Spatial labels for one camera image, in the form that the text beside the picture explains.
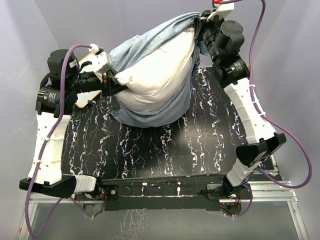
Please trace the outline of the blue fish print pillowcase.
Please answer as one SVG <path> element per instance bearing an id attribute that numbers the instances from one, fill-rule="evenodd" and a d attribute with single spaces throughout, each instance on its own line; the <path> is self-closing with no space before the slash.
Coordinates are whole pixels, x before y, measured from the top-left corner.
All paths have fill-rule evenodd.
<path id="1" fill-rule="evenodd" d="M 115 120 L 131 127 L 160 127 L 189 109 L 191 76 L 200 56 L 194 27 L 199 15 L 179 15 L 111 50 L 115 78 L 126 87 L 115 95 Z"/>

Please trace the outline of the white pillow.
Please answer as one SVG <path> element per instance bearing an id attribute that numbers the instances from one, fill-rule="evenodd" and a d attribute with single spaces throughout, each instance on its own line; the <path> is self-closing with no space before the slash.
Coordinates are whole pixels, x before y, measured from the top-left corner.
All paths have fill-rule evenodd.
<path id="1" fill-rule="evenodd" d="M 162 107 L 182 86 L 192 68 L 195 29 L 189 27 L 115 78 L 128 89 L 116 94 L 125 107 L 150 112 Z"/>

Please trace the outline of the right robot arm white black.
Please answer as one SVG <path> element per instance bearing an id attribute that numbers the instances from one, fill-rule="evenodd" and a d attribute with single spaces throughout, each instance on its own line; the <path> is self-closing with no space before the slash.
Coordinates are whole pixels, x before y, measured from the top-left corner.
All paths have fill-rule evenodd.
<path id="1" fill-rule="evenodd" d="M 236 161 L 223 177 L 222 184 L 208 185 L 208 196 L 220 195 L 230 199 L 240 194 L 243 184 L 255 169 L 286 141 L 270 123 L 258 113 L 251 99 L 250 71 L 239 51 L 245 38 L 243 27 L 234 20 L 225 20 L 218 11 L 205 10 L 195 20 L 195 38 L 204 42 L 212 60 L 215 79 L 233 103 L 246 134 L 246 144 L 236 148 Z"/>

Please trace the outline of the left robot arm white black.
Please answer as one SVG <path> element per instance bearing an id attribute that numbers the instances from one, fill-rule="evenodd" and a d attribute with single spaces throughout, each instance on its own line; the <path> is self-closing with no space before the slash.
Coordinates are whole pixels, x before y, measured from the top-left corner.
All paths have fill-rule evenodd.
<path id="1" fill-rule="evenodd" d="M 55 50 L 50 53 L 47 66 L 49 72 L 40 83 L 35 104 L 34 158 L 19 188 L 63 199 L 86 193 L 97 200 L 104 189 L 98 177 L 62 173 L 65 133 L 79 94 L 98 91 L 103 97 L 110 97 L 126 86 L 117 82 L 110 56 L 95 45 L 90 46 L 89 54 L 81 61 L 67 49 Z"/>

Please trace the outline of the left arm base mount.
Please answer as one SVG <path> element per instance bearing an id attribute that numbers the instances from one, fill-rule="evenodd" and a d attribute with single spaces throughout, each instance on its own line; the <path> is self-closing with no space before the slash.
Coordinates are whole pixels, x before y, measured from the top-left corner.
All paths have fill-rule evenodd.
<path id="1" fill-rule="evenodd" d="M 100 184 L 91 192 L 76 193 L 70 200 L 91 220 L 102 214 L 109 202 L 119 199 L 119 187 Z"/>

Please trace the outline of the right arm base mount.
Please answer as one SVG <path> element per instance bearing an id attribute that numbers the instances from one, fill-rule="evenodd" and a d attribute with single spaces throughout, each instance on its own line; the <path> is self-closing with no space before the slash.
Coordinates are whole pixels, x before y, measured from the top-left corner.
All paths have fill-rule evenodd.
<path id="1" fill-rule="evenodd" d="M 237 205 L 241 201 L 242 190 L 247 190 L 249 193 L 249 203 L 246 209 L 241 210 L 240 213 L 230 213 L 228 210 L 223 213 L 224 217 L 230 217 L 235 220 L 236 218 L 239 218 L 240 216 L 246 214 L 252 206 L 253 191 L 251 189 L 251 186 L 246 182 L 242 182 L 240 185 L 233 187 L 230 183 L 223 181 L 221 185 L 218 185 L 217 187 L 214 187 L 212 189 L 209 189 L 206 186 L 205 189 L 200 190 L 197 195 L 204 196 L 208 200 L 211 200 L 210 196 L 213 196 L 213 200 L 220 200 L 223 198 L 231 199 L 232 194 L 235 194 L 235 202 L 233 202 L 233 204 Z"/>

